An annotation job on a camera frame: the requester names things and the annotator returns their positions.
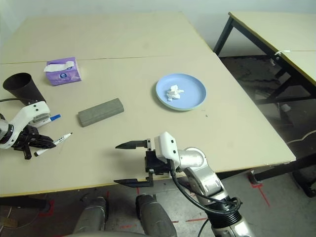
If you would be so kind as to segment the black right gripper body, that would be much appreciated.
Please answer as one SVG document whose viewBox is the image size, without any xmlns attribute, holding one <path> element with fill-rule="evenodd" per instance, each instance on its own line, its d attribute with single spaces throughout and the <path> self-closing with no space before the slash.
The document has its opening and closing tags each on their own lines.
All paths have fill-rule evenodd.
<svg viewBox="0 0 316 237">
<path fill-rule="evenodd" d="M 150 175 L 163 175 L 171 171 L 170 162 L 157 158 L 155 150 L 147 150 L 145 154 L 145 171 Z"/>
</svg>

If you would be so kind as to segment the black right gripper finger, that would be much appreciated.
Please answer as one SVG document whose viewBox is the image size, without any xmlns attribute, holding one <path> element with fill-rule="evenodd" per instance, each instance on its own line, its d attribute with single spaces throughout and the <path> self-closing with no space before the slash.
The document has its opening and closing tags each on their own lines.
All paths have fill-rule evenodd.
<svg viewBox="0 0 316 237">
<path fill-rule="evenodd" d="M 149 176 L 146 177 L 145 181 L 138 181 L 137 179 L 119 179 L 114 180 L 114 182 L 127 187 L 153 187 L 153 174 L 153 172 L 149 172 Z"/>
<path fill-rule="evenodd" d="M 146 148 L 146 149 L 150 150 L 151 149 L 150 139 L 128 141 L 128 142 L 117 145 L 115 148 L 116 149 L 131 150 L 131 149 L 136 149 L 138 147 L 142 147 L 142 148 Z"/>
</svg>

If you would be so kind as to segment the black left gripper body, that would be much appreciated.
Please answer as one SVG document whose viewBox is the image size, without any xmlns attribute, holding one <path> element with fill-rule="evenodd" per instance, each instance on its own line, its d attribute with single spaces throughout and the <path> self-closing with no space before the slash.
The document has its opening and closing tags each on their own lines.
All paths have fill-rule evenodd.
<svg viewBox="0 0 316 237">
<path fill-rule="evenodd" d="M 19 134 L 16 142 L 12 148 L 16 151 L 22 151 L 24 159 L 29 160 L 32 158 L 30 147 L 41 147 L 40 134 L 36 127 L 27 125 Z"/>
</svg>

